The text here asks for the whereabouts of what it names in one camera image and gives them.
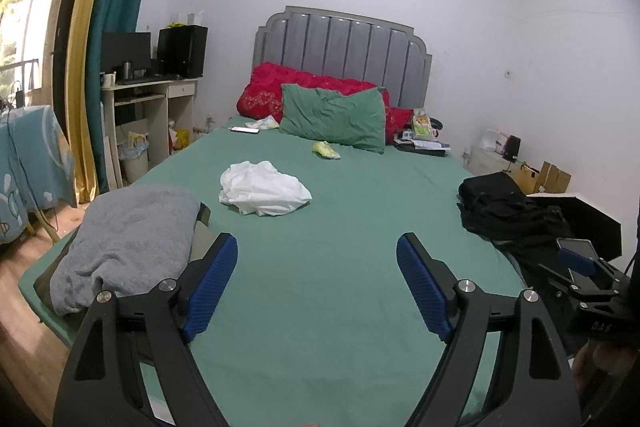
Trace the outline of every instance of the mug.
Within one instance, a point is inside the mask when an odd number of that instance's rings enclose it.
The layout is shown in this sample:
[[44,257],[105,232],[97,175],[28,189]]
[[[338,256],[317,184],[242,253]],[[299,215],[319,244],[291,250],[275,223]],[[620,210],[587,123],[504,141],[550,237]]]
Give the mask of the mug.
[[108,73],[104,75],[104,87],[113,87],[116,85],[116,74]]

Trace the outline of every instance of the gray blanket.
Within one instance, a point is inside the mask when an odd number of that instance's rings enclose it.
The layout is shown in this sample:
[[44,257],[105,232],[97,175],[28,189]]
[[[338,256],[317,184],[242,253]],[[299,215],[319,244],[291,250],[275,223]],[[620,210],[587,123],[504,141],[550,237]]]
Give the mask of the gray blanket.
[[187,266],[200,202],[168,185],[133,185],[89,205],[50,282],[58,315],[88,308],[103,290],[146,293]]

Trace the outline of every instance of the shelf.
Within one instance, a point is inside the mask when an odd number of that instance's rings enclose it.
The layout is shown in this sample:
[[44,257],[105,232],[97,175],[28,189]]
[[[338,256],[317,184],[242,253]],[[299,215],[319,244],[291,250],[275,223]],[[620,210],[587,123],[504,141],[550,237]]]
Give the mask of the shelf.
[[155,78],[151,80],[140,79],[140,82],[137,84],[116,84],[115,86],[104,87],[102,86],[100,90],[103,91],[118,91],[121,89],[131,89],[132,87],[143,87],[143,86],[161,86],[162,84],[181,84],[183,82],[195,82],[198,80],[202,80],[201,77],[198,78],[181,78],[180,80],[176,80],[175,78]]
[[129,105],[130,103],[148,102],[149,100],[157,100],[158,98],[164,98],[164,93],[148,94],[145,96],[135,96],[133,98],[128,98],[127,100],[117,100],[113,105],[115,107],[120,107],[121,105]]

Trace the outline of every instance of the hand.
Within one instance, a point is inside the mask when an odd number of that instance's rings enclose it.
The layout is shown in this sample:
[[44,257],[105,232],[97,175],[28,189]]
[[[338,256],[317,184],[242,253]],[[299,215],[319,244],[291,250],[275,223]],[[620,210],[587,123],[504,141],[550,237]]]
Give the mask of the hand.
[[587,362],[593,360],[594,365],[612,377],[622,377],[636,361],[638,350],[624,344],[598,343],[589,341],[575,356],[571,373],[574,375],[575,386],[581,393],[589,383]]

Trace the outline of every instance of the metal screw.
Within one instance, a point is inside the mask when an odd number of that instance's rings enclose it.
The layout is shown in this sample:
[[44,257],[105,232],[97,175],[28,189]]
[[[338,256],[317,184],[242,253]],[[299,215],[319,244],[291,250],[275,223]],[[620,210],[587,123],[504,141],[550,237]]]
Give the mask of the metal screw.
[[471,293],[476,290],[476,284],[469,279],[463,279],[458,283],[458,288],[460,288],[464,293]]
[[100,302],[100,304],[104,304],[105,302],[109,302],[111,300],[111,292],[108,291],[104,291],[104,292],[100,292],[98,293],[98,295],[95,298],[98,302]]
[[170,292],[175,290],[176,286],[177,282],[174,279],[165,279],[159,283],[158,288],[161,292]]
[[524,290],[524,293],[522,295],[529,302],[537,302],[538,301],[538,294],[535,293],[533,290]]

